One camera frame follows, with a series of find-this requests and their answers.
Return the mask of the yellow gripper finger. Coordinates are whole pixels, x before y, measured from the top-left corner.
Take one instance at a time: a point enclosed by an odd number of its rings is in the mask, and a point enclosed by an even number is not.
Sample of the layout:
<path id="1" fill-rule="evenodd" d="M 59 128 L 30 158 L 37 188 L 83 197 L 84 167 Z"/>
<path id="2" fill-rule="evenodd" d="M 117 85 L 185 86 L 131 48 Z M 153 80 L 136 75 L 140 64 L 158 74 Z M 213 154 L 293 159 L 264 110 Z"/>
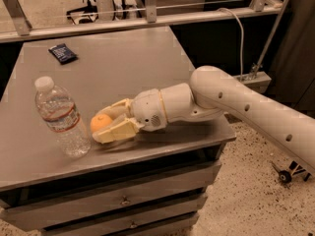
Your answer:
<path id="1" fill-rule="evenodd" d="M 125 98 L 118 102 L 115 102 L 101 110 L 96 115 L 107 115 L 112 120 L 117 119 L 119 116 L 124 115 L 126 117 L 131 117 L 131 103 L 132 99 Z"/>
<path id="2" fill-rule="evenodd" d="M 135 137 L 143 128 L 135 118 L 128 118 L 124 115 L 112 120 L 112 123 L 93 133 L 96 142 L 107 144 L 115 141 L 127 140 Z"/>

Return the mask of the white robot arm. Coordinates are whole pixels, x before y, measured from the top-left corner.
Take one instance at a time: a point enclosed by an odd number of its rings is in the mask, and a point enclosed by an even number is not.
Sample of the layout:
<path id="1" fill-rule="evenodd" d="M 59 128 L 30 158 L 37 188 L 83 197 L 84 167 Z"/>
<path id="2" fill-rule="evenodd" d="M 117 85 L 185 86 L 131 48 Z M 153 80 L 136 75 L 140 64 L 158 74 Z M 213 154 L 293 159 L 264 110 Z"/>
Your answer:
<path id="1" fill-rule="evenodd" d="M 315 174 L 315 119 L 254 91 L 225 71 L 202 66 L 188 83 L 150 89 L 101 109 L 94 117 L 111 123 L 91 124 L 96 142 L 107 144 L 156 131 L 169 123 L 203 122 L 224 112 L 244 121 Z"/>

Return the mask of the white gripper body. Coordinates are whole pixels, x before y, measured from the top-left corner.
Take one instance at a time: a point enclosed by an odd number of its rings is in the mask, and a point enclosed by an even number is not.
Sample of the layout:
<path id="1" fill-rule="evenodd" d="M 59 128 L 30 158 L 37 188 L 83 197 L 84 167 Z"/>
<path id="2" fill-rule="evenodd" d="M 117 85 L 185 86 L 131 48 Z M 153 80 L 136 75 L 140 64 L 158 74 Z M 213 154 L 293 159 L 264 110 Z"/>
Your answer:
<path id="1" fill-rule="evenodd" d="M 167 125 L 160 91 L 156 88 L 139 93 L 132 100 L 131 113 L 144 131 L 152 132 Z"/>

